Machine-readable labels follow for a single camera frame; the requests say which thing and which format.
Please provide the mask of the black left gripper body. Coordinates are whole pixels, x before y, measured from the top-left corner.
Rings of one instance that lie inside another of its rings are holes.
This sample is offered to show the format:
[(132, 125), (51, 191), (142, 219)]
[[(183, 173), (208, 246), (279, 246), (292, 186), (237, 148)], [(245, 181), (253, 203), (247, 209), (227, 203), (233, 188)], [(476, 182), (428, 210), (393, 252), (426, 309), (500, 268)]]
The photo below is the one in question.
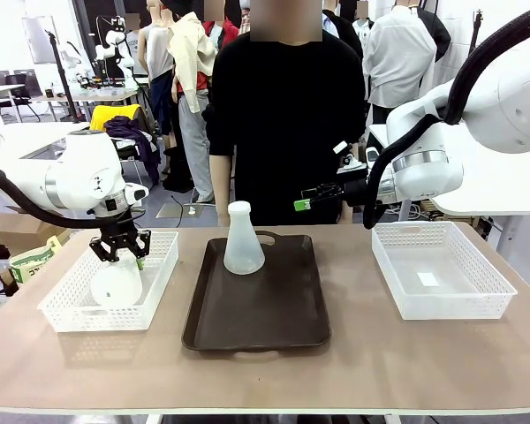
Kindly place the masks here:
[(105, 244), (122, 240), (134, 241), (138, 234), (130, 208), (118, 216), (113, 216), (113, 220), (108, 225), (103, 226), (100, 231), (101, 241)]

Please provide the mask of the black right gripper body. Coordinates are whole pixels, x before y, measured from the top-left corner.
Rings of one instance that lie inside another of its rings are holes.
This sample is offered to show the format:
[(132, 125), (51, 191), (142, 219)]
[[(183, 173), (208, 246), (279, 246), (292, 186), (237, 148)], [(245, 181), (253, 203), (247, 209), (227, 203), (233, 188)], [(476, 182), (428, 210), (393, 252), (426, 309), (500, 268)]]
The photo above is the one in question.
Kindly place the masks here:
[(343, 183), (341, 199), (350, 208), (359, 208), (370, 205), (371, 200), (368, 190), (368, 178), (345, 181)]

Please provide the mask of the person's right forearm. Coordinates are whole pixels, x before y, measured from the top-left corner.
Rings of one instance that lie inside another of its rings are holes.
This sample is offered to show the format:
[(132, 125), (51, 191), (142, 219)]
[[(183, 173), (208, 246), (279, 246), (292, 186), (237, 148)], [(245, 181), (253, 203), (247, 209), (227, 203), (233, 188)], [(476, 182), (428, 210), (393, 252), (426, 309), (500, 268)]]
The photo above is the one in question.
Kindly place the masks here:
[(211, 155), (209, 157), (210, 174), (215, 195), (216, 213), (228, 214), (231, 194), (231, 158)]

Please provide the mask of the white perforated plastic basket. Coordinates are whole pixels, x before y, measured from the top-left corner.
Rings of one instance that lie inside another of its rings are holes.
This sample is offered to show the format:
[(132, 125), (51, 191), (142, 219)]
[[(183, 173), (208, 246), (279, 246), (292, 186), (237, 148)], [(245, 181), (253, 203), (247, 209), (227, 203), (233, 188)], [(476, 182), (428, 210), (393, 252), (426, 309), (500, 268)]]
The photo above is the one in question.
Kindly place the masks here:
[(518, 294), (452, 222), (379, 223), (371, 234), (405, 321), (498, 320)]
[[(121, 258), (132, 259), (129, 252)], [(152, 231), (150, 252), (140, 270), (142, 294), (130, 307), (98, 305), (90, 291), (96, 271), (110, 265), (87, 249), (38, 304), (56, 332), (139, 331), (149, 328), (178, 261), (178, 233)]]

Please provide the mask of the grey floor plate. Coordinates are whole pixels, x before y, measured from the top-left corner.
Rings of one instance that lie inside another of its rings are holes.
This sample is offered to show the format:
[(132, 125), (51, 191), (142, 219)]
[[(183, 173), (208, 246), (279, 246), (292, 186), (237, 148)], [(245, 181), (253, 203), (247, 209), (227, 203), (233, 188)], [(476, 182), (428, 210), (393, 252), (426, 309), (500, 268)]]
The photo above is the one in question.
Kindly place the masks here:
[(174, 202), (165, 203), (155, 215), (156, 219), (186, 219), (197, 218), (204, 210), (202, 204), (177, 204)]

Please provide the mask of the person's black sweater torso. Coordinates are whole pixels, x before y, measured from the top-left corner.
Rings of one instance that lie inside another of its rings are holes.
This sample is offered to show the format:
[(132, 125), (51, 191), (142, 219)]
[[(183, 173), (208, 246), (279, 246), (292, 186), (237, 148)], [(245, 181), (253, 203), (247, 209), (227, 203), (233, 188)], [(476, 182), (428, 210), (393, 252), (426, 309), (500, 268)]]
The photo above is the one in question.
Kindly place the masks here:
[(334, 147), (365, 131), (359, 56), (337, 37), (299, 46), (258, 42), (249, 34), (216, 58), (209, 153), (234, 157), (234, 195), (259, 226), (334, 224), (339, 200), (298, 212), (304, 190), (332, 183)]

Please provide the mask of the cream bag with green print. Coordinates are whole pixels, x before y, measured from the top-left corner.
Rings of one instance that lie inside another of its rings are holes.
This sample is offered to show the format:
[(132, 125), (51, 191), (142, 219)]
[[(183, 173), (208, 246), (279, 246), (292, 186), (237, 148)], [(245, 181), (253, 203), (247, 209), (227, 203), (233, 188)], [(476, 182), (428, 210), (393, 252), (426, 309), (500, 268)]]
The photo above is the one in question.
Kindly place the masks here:
[(17, 284), (27, 283), (62, 248), (57, 236), (48, 238), (44, 246), (36, 247), (9, 260), (9, 268)]

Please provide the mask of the dark purple garment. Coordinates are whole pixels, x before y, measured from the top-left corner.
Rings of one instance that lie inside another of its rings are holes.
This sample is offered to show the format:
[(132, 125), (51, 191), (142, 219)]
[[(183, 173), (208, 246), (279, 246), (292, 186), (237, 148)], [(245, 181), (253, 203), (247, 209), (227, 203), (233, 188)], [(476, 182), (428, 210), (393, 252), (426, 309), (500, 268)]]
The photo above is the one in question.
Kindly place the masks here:
[(135, 152), (126, 153), (125, 158), (139, 159), (144, 164), (152, 185), (157, 186), (160, 180), (158, 166), (161, 163), (159, 149), (153, 139), (149, 138), (140, 128), (139, 121), (125, 116), (116, 116), (104, 124), (104, 129), (112, 139), (134, 142)]

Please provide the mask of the yellow garment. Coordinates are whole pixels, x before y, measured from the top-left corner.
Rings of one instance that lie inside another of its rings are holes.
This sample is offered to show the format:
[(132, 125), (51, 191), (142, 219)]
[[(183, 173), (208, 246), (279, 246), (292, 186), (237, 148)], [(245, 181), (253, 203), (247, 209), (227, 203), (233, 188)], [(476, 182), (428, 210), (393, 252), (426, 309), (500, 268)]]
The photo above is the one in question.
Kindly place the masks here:
[(127, 117), (135, 119), (138, 111), (142, 110), (139, 104), (132, 105), (97, 105), (94, 108), (89, 128), (93, 131), (104, 131), (104, 125), (114, 117)]

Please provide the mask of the dark brown serving tray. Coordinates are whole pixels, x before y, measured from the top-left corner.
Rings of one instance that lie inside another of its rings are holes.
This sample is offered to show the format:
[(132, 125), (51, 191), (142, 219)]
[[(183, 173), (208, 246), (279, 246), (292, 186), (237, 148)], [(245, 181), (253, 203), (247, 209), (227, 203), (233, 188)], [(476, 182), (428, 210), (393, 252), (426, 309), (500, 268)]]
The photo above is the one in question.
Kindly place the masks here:
[(197, 352), (270, 352), (315, 348), (331, 337), (313, 240), (279, 235), (264, 245), (264, 265), (235, 275), (223, 264), (225, 238), (206, 246), (185, 319), (182, 344)]

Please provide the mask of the mannequin with white shirt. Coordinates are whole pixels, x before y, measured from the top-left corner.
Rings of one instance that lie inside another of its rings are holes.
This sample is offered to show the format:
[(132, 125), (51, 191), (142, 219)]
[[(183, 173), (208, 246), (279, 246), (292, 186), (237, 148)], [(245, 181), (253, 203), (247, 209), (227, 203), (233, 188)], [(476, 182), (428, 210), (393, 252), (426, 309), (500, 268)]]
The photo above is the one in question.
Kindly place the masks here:
[(391, 11), (375, 21), (364, 52), (375, 124), (384, 124), (395, 108), (429, 90), (436, 52), (435, 41), (409, 0), (396, 0)]

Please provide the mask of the black tripod stand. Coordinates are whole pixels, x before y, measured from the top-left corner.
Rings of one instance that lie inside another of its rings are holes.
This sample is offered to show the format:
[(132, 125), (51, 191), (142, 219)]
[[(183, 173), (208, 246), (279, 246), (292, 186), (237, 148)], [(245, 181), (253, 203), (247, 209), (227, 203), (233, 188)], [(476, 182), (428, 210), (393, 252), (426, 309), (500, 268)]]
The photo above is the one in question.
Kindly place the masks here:
[(87, 76), (85, 61), (80, 51), (71, 42), (59, 42), (49, 30), (45, 31), (57, 64), (57, 72), (63, 87), (64, 98), (68, 104), (73, 123), (80, 121), (80, 114), (73, 100), (71, 87), (80, 86), (80, 82)]
[(482, 21), (483, 21), (483, 11), (479, 9), (475, 11), (473, 14), (473, 32), (472, 32), (472, 37), (471, 37), (471, 41), (469, 44), (468, 56), (471, 56), (474, 50), (476, 49)]

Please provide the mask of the mannequin with white tank top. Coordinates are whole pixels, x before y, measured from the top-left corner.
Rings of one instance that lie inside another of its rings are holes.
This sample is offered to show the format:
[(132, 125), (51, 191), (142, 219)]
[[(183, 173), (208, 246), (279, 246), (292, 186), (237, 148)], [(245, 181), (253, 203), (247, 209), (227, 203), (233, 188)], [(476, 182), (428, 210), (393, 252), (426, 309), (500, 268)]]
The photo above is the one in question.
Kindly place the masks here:
[(176, 145), (171, 135), (171, 85), (173, 81), (173, 58), (167, 50), (168, 21), (163, 18), (161, 0), (146, 0), (151, 23), (140, 30), (139, 61), (148, 74), (151, 105), (159, 124), (166, 149)]

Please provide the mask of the mannequin with cream shirt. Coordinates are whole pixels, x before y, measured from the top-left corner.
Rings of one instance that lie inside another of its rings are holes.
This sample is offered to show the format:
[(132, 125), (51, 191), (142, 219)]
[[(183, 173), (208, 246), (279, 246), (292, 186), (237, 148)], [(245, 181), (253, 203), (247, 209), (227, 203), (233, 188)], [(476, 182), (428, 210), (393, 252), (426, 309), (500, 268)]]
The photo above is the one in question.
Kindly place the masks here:
[(209, 87), (217, 50), (193, 11), (193, 0), (162, 0), (170, 11), (167, 50), (175, 62), (173, 100), (178, 103), (185, 156), (198, 203), (214, 200), (209, 167), (210, 143), (202, 112), (209, 105)]

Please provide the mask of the white board panel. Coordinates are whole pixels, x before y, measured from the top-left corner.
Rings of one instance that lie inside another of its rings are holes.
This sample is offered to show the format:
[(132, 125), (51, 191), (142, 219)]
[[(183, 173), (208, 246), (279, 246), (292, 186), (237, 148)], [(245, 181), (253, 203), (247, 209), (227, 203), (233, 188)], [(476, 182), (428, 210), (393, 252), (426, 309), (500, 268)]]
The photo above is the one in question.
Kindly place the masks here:
[(54, 64), (56, 59), (49, 39), (49, 33), (57, 36), (54, 19), (37, 16), (24, 17), (21, 21), (34, 64)]

